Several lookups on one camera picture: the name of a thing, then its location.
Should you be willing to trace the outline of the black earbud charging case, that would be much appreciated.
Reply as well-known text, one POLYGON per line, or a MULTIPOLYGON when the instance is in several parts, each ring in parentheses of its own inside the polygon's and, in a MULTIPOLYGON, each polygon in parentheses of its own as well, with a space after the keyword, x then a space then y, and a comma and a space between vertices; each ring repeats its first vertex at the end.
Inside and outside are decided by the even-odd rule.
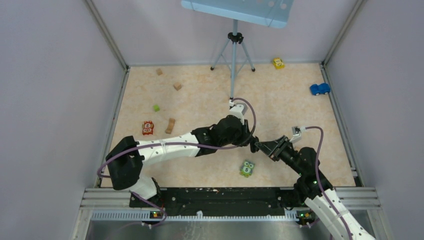
POLYGON ((259 148, 257 147, 258 142, 259 138, 257 136, 250 138, 249 147, 251 153, 257 153, 259 151, 259 148))

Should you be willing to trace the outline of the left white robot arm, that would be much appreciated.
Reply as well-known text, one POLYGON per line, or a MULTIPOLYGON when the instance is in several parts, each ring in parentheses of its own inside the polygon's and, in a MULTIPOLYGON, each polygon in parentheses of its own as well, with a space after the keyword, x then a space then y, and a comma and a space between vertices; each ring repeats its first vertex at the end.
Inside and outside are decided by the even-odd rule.
POLYGON ((258 140, 249 129, 248 121, 234 115, 171 138, 137 141, 132 135, 126 136, 105 158, 108 178, 114 190, 136 193, 147 206, 154 207, 160 202, 161 194, 156 180, 142 174, 144 166, 246 146, 255 153, 254 144, 258 140))

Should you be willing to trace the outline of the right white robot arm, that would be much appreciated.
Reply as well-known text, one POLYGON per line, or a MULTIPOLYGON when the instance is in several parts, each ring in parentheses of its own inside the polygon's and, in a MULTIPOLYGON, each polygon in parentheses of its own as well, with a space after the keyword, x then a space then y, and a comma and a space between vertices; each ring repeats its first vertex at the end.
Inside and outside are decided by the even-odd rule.
POLYGON ((373 240, 374 236, 355 219, 338 197, 333 185, 319 169, 319 155, 312 147, 296 150, 289 139, 255 140, 251 152, 262 152, 274 162, 282 161, 298 175, 293 200, 310 208, 333 240, 373 240))

